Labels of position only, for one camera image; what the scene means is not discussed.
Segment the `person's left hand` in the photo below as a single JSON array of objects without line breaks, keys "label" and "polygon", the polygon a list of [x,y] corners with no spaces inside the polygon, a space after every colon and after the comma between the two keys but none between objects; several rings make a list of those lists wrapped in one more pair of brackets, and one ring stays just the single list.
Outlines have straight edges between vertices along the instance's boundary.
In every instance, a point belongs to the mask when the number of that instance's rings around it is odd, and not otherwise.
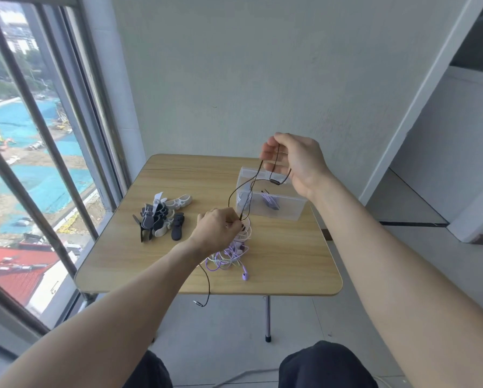
[{"label": "person's left hand", "polygon": [[195,264],[206,257],[225,249],[232,241],[227,239],[224,211],[231,207],[213,208],[199,214],[197,225],[185,242],[185,249]]}]

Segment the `person's right hand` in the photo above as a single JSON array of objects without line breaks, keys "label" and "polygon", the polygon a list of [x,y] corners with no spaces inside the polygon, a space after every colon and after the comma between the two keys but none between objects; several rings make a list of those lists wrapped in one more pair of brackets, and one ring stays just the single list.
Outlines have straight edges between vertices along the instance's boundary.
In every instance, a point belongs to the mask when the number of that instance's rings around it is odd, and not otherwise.
[{"label": "person's right hand", "polygon": [[262,146],[260,160],[287,160],[289,178],[298,194],[315,202],[329,181],[334,179],[319,143],[309,137],[276,132]]}]

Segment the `person's right forearm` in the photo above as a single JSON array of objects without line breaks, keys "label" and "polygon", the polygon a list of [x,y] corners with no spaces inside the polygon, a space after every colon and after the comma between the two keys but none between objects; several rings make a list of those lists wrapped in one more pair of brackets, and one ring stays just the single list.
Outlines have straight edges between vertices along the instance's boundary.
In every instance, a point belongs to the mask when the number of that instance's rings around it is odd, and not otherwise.
[{"label": "person's right forearm", "polygon": [[483,308],[329,172],[301,181],[360,300],[415,388],[483,388]]}]

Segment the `person's left forearm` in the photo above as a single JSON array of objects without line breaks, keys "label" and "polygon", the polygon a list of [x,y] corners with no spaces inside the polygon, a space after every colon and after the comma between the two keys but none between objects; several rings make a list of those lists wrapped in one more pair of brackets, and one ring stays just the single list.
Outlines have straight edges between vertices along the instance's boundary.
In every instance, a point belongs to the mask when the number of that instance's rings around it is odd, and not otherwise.
[{"label": "person's left forearm", "polygon": [[0,388],[121,388],[178,291],[211,252],[177,244],[128,283],[42,337],[0,377]]}]

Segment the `white earphones tangled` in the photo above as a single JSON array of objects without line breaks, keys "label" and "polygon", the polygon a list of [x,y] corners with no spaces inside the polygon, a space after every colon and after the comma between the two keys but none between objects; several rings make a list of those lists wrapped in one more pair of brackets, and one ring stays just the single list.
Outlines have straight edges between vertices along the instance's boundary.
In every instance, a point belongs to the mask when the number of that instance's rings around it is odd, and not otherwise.
[{"label": "white earphones tangled", "polygon": [[252,234],[252,229],[251,229],[251,225],[250,225],[250,220],[249,219],[246,219],[244,221],[242,221],[242,223],[244,224],[244,229],[238,234],[238,238],[241,238],[241,239],[246,239],[245,241],[245,244],[247,241],[250,240],[251,238],[251,234]]}]

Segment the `purple earphones coiled small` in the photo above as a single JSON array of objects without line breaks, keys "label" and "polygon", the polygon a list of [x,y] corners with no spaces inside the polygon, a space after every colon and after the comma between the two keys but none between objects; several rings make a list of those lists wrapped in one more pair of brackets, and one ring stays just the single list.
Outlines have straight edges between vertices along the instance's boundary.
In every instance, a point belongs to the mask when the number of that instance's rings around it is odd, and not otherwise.
[{"label": "purple earphones coiled small", "polygon": [[261,194],[262,194],[262,199],[264,200],[264,203],[268,208],[272,210],[280,210],[280,206],[277,200],[274,197],[272,197],[266,189],[261,190]]}]

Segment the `clear plastic storage box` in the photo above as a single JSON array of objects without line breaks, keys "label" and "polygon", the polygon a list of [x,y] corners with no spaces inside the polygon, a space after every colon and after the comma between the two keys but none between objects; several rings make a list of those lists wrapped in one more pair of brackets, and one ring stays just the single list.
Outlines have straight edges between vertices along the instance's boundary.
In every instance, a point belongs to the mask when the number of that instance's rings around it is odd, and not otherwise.
[{"label": "clear plastic storage box", "polygon": [[[277,200],[280,210],[272,210],[265,205],[261,194],[264,189]],[[229,198],[242,220],[251,216],[265,216],[297,221],[306,201],[296,192],[289,177],[246,167],[240,169],[237,186]]]}]

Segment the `purple earphones tangled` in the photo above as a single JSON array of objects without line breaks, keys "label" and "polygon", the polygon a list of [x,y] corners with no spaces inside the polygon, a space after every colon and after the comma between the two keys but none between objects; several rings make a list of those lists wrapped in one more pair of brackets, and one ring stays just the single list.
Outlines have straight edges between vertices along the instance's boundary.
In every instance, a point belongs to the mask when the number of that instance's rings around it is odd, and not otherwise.
[{"label": "purple earphones tangled", "polygon": [[242,268],[242,279],[248,281],[249,273],[242,261],[243,256],[249,251],[245,241],[246,239],[237,237],[225,249],[206,257],[202,263],[206,272],[216,272],[238,266]]}]

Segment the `metal table leg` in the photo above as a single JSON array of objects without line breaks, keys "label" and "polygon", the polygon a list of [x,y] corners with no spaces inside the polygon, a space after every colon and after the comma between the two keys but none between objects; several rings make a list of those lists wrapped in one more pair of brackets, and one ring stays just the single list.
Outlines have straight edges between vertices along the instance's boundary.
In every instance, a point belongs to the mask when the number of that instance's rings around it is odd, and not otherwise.
[{"label": "metal table leg", "polygon": [[264,296],[265,301],[265,342],[271,343],[271,296]]}]

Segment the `black floor threshold strip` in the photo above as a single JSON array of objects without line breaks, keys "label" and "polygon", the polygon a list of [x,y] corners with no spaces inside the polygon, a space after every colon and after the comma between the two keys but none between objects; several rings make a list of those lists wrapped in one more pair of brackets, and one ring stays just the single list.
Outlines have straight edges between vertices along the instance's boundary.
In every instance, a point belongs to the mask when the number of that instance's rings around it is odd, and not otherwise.
[{"label": "black floor threshold strip", "polygon": [[425,227],[425,228],[446,228],[448,223],[436,222],[402,222],[402,221],[380,221],[383,226],[390,227]]}]

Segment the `person's right leg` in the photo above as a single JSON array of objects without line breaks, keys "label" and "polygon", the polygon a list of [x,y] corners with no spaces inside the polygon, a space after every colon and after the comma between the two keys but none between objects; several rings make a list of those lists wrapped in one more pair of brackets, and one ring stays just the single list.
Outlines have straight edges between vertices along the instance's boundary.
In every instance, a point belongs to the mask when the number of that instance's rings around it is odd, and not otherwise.
[{"label": "person's right leg", "polygon": [[278,388],[378,388],[378,384],[350,349],[321,340],[283,359]]}]

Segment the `person's leg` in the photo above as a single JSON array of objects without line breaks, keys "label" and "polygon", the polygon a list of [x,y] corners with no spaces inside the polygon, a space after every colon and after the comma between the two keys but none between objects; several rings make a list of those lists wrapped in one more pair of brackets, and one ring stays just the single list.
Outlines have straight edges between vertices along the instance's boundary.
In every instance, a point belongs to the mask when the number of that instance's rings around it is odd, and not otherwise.
[{"label": "person's leg", "polygon": [[173,383],[162,360],[148,350],[123,388],[173,388]]},{"label": "person's leg", "polygon": [[321,340],[283,359],[278,388],[378,388],[378,384],[350,349]]}]

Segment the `person's left leg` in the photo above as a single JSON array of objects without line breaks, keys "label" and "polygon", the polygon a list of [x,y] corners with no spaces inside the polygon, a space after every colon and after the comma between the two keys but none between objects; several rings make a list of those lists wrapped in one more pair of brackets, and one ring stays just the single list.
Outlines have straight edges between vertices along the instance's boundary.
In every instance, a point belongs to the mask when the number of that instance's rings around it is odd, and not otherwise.
[{"label": "person's left leg", "polygon": [[148,350],[123,388],[173,388],[173,383],[162,360]]}]

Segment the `grey metal window bar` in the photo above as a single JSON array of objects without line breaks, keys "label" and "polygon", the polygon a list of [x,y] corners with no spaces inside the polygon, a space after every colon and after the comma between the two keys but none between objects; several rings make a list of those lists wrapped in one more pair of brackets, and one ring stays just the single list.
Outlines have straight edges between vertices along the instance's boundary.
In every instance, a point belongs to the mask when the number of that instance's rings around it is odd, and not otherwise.
[{"label": "grey metal window bar", "polygon": [[49,241],[51,247],[57,253],[59,260],[68,271],[71,279],[75,280],[77,268],[71,261],[67,249],[1,154],[0,177]]},{"label": "grey metal window bar", "polygon": [[93,241],[98,233],[0,27],[0,55]]}]

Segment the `grey window frame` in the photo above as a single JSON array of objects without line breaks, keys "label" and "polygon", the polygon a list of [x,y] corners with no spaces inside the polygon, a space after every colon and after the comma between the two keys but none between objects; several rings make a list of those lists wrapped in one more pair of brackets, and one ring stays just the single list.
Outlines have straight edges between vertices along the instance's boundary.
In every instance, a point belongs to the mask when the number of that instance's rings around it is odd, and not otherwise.
[{"label": "grey window frame", "polygon": [[[0,154],[78,271],[131,184],[87,0],[0,0],[0,27],[98,233],[93,241],[0,55]],[[0,352],[91,304],[0,177]]]}]

